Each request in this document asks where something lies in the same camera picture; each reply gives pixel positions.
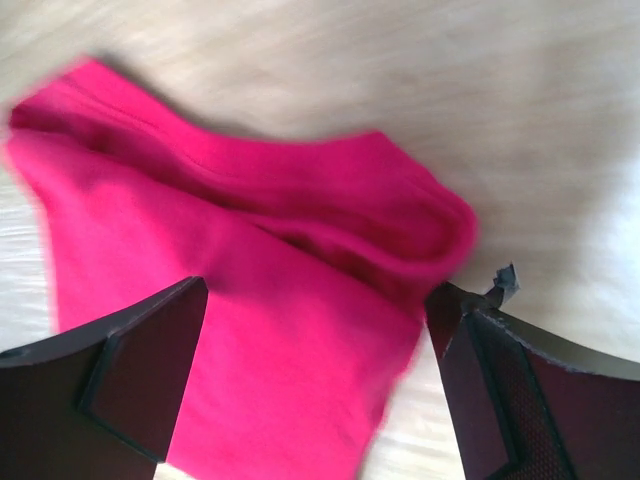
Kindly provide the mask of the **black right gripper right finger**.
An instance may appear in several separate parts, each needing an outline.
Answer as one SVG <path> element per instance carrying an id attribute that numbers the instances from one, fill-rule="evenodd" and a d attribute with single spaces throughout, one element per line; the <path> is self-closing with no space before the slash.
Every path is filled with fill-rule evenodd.
<path id="1" fill-rule="evenodd" d="M 426 299 L 469 479 L 635 479 L 639 366 L 506 314 L 519 288 L 500 269 L 485 294 L 452 283 Z"/>

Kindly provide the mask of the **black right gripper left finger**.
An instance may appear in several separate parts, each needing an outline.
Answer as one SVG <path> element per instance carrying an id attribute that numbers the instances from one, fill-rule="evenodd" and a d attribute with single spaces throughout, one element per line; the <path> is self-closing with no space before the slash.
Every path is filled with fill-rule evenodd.
<path id="1" fill-rule="evenodd" d="M 202 278 L 186 278 L 2 352 L 2 478 L 153 478 L 167 458 L 207 295 Z"/>

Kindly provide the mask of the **magenta red t shirt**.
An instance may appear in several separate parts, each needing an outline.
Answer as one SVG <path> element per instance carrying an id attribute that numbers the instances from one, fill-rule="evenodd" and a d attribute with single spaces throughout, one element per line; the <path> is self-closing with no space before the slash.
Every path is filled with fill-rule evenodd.
<path id="1" fill-rule="evenodd" d="M 352 479 L 471 207 L 379 132 L 315 143 L 196 127 L 96 60 L 10 110 L 61 331 L 185 277 L 207 311 L 169 452 L 198 479 Z"/>

